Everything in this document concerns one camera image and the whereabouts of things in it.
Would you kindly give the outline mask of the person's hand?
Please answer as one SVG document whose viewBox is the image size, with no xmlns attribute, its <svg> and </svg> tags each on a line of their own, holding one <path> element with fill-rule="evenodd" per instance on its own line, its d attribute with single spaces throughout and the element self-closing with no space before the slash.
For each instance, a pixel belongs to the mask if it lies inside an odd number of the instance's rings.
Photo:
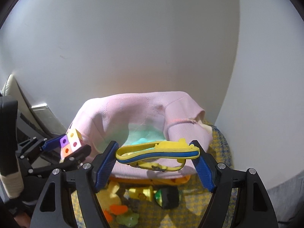
<svg viewBox="0 0 304 228">
<path fill-rule="evenodd" d="M 30 228 L 31 218 L 26 213 L 19 213 L 14 219 L 21 228 Z"/>
</svg>

